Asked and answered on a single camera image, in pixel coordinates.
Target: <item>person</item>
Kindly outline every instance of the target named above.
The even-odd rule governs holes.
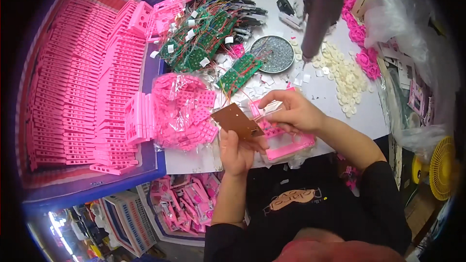
[[[225,174],[206,232],[204,261],[404,261],[401,255],[411,242],[411,230],[391,168],[376,143],[326,116],[299,92],[273,90],[259,108],[273,100],[282,101],[283,108],[266,119],[290,133],[312,133],[343,155],[362,172],[360,195],[337,176],[336,167],[319,157],[307,159],[296,170],[251,170],[249,176],[260,174],[249,178],[255,151],[264,154],[268,149],[265,139],[239,142],[234,131],[222,130]],[[266,174],[274,168],[280,172],[275,180]],[[260,186],[250,191],[265,192],[249,200],[249,182],[261,176]]]

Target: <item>blue storage bin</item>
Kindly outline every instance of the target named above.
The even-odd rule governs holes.
[[[141,0],[154,5],[163,0]],[[27,95],[32,75],[34,74],[38,49],[44,35],[63,0],[44,0],[42,6],[31,23],[28,33],[19,51],[20,61],[13,73],[12,95],[18,95],[16,102],[12,100],[9,107],[15,112],[10,118],[7,134],[15,140],[14,164],[18,172],[18,190],[23,196],[23,207],[26,213],[45,212],[71,207],[126,190],[136,185],[154,180],[166,174],[165,156],[163,152],[155,152],[152,142],[144,142],[140,146],[142,161],[133,171],[122,176],[104,174],[89,170],[88,165],[70,166],[58,170],[31,172],[28,166],[25,142],[25,110]],[[149,44],[149,51],[154,48]],[[142,91],[151,92],[152,79],[164,73],[166,64],[158,57],[147,57],[144,65]]]

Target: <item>workbench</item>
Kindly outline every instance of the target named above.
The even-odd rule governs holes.
[[[277,0],[253,0],[257,7],[268,10],[266,24],[261,27],[253,29],[254,36],[249,38],[243,45],[246,49],[250,48],[255,39],[265,35],[276,35],[290,40],[295,37],[295,41],[301,44],[304,31],[297,31],[282,22],[278,15],[279,10],[277,7]],[[349,29],[346,22],[340,19],[334,31],[326,36],[329,43],[336,45],[344,55],[345,59],[351,60],[349,51],[355,53],[360,52],[360,48],[356,43],[351,42],[348,37]],[[296,74],[298,70],[300,73],[298,78],[302,79],[304,74],[310,74],[311,78],[309,83],[302,83],[300,87],[303,94],[323,113],[330,117],[339,119],[352,128],[364,133],[372,139],[377,139],[388,135],[390,129],[385,123],[385,118],[382,112],[382,106],[378,95],[378,88],[374,82],[370,82],[373,93],[366,90],[362,92],[361,103],[356,105],[357,113],[353,114],[351,118],[347,118],[342,112],[341,106],[336,98],[336,83],[329,80],[326,75],[324,77],[317,77],[315,70],[311,63],[305,65],[304,61],[294,61],[293,65],[286,71],[280,74]],[[312,156],[319,156],[333,152],[334,150],[325,144],[322,140],[318,139],[316,146],[312,149]],[[221,170],[221,162],[219,159],[218,143],[213,142],[212,146],[205,147],[196,152],[181,152],[179,150],[165,149],[165,160],[167,174],[177,173],[191,173],[191,172],[212,172]],[[256,158],[253,167],[262,167],[265,163],[261,162],[260,156],[256,153]]]

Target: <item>plastic crate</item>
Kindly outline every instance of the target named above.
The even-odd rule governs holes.
[[[100,202],[113,234],[128,251],[141,257],[156,243],[139,195],[122,191]]]
[[[26,153],[25,133],[29,88],[35,73],[35,65],[37,64],[41,44],[44,42],[50,30],[50,24],[64,1],[43,1],[23,41],[22,49],[18,54],[19,61],[11,79],[13,83],[12,95],[16,94],[18,97],[11,99],[8,106],[8,109],[12,112],[12,117],[8,119],[6,135],[14,142],[7,144],[10,147],[9,150],[5,151],[15,152],[16,162],[11,166],[16,166],[18,190],[24,196],[23,207],[27,213],[66,208],[98,199],[114,192],[132,188],[143,182],[154,180],[166,173],[165,156],[163,152],[156,153],[151,142],[145,142],[138,146],[138,167],[121,176],[93,172],[89,170],[89,165],[67,166],[43,172],[38,172],[38,170],[30,171],[29,159]],[[118,11],[128,0],[90,1]],[[145,1],[150,5],[155,5],[163,0],[135,1]],[[160,61],[158,57],[156,59],[147,57],[142,68],[143,92],[150,93],[152,79],[157,74],[163,73],[165,68],[164,61]]]
[[[160,212],[157,212],[154,207],[152,206],[152,202],[149,196],[150,190],[150,182],[141,184],[136,186],[137,193],[139,194],[139,198],[143,203],[145,212],[147,217],[152,224],[152,227],[157,234],[157,237],[161,241],[180,244],[180,245],[188,245],[188,246],[196,246],[196,247],[204,247],[205,244],[205,234],[199,234],[198,236],[192,235],[186,232],[171,232],[168,230],[168,227],[163,220],[162,215]]]

